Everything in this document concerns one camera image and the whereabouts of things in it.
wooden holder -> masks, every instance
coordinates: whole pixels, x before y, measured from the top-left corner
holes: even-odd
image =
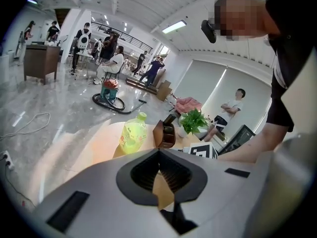
[[[160,120],[153,130],[155,146],[157,148],[171,148],[175,144],[176,135],[174,125],[171,124],[168,126],[173,129],[170,133],[165,133],[164,127],[163,121]]]

glossy tile floor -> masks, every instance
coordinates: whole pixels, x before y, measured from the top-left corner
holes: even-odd
[[[40,131],[0,141],[0,151],[7,150],[15,165],[14,171],[7,172],[8,179],[35,205],[80,171],[80,168],[74,170],[72,167],[79,161],[81,150],[104,122],[127,121],[138,113],[136,110],[129,115],[120,115],[96,105],[92,96],[99,93],[101,87],[93,84],[95,73],[89,71],[90,79],[87,80],[84,70],[79,79],[74,80],[69,70],[67,64],[59,65],[57,80],[54,81],[53,73],[47,75],[44,86],[39,79],[32,77],[24,82],[23,67],[14,65],[10,67],[10,82],[0,85],[1,136],[17,131],[38,113],[51,114],[50,123]],[[169,115],[171,107],[167,102],[128,86],[123,80],[119,83],[119,97],[125,102],[126,110],[136,106],[138,99],[148,102],[139,109],[148,115],[147,124],[156,124]],[[48,115],[37,117],[21,132],[41,128],[48,118]],[[28,201],[26,204],[32,210],[33,206]]]

power cord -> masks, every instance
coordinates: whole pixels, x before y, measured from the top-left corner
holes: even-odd
[[[4,159],[7,159],[7,155],[6,155],[6,154],[4,155],[4,157],[3,157],[0,161],[2,161],[2,160],[4,160]],[[18,190],[13,186],[13,184],[10,182],[10,180],[8,179],[8,177],[6,176],[6,167],[9,166],[9,165],[10,165],[10,161],[7,161],[6,164],[5,164],[5,167],[4,167],[4,177],[5,177],[5,179],[6,179],[7,182],[12,186],[12,188],[15,190],[15,192],[16,192],[17,194],[23,196],[23,197],[24,197],[26,200],[28,200],[28,201],[34,206],[34,208],[35,208],[36,206],[34,205],[34,203],[32,202],[32,200],[31,200],[30,198],[26,197],[26,196],[25,196],[23,193],[21,193],[20,191],[18,191]]]
[[[24,129],[26,126],[28,126],[37,116],[42,116],[42,115],[49,115],[49,120],[48,122],[41,128],[39,129],[36,129],[36,130],[33,130],[33,131],[29,131],[29,132],[19,132],[20,130]],[[4,138],[6,137],[13,137],[17,134],[23,134],[23,135],[26,135],[26,134],[30,134],[30,133],[34,133],[34,132],[37,132],[43,128],[45,128],[47,125],[49,125],[50,123],[50,120],[51,120],[51,114],[50,113],[40,113],[40,114],[36,114],[26,125],[24,125],[22,128],[18,129],[16,132],[14,133],[10,133],[10,134],[7,134],[7,135],[3,135],[0,137],[0,141],[3,140]]]

plastic bottle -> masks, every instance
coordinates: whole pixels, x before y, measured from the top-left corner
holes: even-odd
[[[137,152],[147,137],[146,113],[140,112],[134,119],[124,124],[120,137],[120,146],[125,154]]]

